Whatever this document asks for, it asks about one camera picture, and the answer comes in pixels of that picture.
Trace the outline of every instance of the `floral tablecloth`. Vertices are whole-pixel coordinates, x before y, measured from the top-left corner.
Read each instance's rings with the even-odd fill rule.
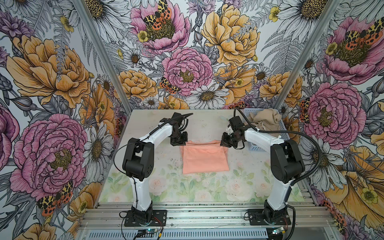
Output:
[[[121,146],[131,137],[145,135],[163,117],[170,117],[169,110],[135,110],[123,135]],[[194,112],[187,128],[189,140],[208,142],[219,139],[226,129],[231,110],[178,110],[181,114]],[[121,166],[125,149],[116,154],[116,165]],[[164,140],[155,149],[155,165],[149,177],[149,191],[153,202],[263,202],[273,185],[269,154],[229,149],[228,172],[183,174],[179,147],[172,147]],[[131,202],[132,187],[129,178],[114,166],[104,183],[99,202]],[[297,186],[289,201],[304,201]]]

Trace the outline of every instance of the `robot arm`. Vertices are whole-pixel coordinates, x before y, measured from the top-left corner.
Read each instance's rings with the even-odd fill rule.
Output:
[[[275,177],[272,192],[264,204],[264,219],[274,223],[285,216],[286,203],[291,193],[291,182],[305,170],[299,148],[294,140],[284,140],[254,130],[244,124],[239,116],[229,119],[227,132],[223,133],[221,145],[237,147],[239,141],[256,144],[271,154],[271,171]]]
[[[192,115],[174,113],[172,118],[164,118],[159,125],[139,139],[131,138],[122,163],[133,189],[132,213],[135,221],[145,225],[152,218],[152,200],[149,195],[148,177],[154,167],[154,150],[167,137],[172,146],[185,145],[188,141],[187,132],[182,132],[188,125],[186,117]]]

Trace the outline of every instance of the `metal pole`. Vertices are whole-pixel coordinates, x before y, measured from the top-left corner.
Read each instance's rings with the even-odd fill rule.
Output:
[[[80,19],[84,25],[84,28],[87,30],[87,36],[92,41],[95,46],[96,51],[99,53],[99,57],[104,64],[105,69],[107,70],[108,75],[111,78],[112,84],[116,89],[116,92],[120,96],[120,100],[122,105],[124,106],[128,116],[131,115],[132,107],[129,103],[129,100],[121,86],[120,81],[117,78],[117,74],[115,68],[112,65],[112,62],[108,56],[108,52],[105,49],[104,43],[101,39],[101,36],[98,34],[96,26],[93,22],[93,18],[88,11],[88,7],[83,0],[75,0],[73,1],[73,5],[75,6]]]
[[[308,41],[305,43],[303,50],[301,51],[299,58],[293,67],[286,84],[284,85],[279,97],[277,98],[273,108],[278,109],[281,104],[284,102],[285,98],[288,96],[289,91],[291,90],[293,84],[298,78],[301,69],[305,65],[307,59],[311,55],[312,49],[315,47],[315,44],[319,40],[321,34],[323,33],[326,26],[329,25],[329,21],[333,14],[336,12],[340,0],[328,0],[327,4],[324,7],[323,13],[321,14],[319,21],[313,30],[313,33],[308,36]]]

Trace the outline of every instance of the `plastic basket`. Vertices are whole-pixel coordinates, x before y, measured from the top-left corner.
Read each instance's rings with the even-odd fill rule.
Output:
[[[244,114],[245,114],[245,116],[249,117],[250,113],[256,114],[257,112],[260,112],[262,110],[264,110],[264,108],[244,108]],[[282,120],[280,120],[279,126],[280,126],[280,130],[286,130]],[[290,139],[288,133],[280,133],[280,136],[284,140]],[[248,142],[248,150],[249,151],[263,151],[263,152],[265,152],[261,147],[254,145],[251,142]]]

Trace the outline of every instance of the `peach cloth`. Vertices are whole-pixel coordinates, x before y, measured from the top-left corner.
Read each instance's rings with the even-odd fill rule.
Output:
[[[220,141],[186,142],[180,146],[183,158],[183,174],[198,172],[229,171],[228,148],[220,146]]]

